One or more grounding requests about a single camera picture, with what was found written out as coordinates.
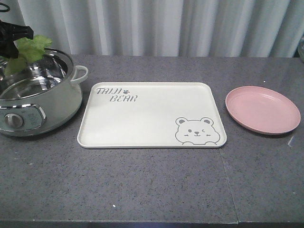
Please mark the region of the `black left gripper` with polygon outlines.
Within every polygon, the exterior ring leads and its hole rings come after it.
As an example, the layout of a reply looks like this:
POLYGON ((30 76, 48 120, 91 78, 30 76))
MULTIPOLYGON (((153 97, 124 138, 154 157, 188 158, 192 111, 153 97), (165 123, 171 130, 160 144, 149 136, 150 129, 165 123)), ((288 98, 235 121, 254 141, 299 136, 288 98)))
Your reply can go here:
POLYGON ((0 55, 5 58, 18 58, 19 51, 15 40, 20 38, 33 39, 34 31, 30 26, 21 26, 0 21, 0 55))

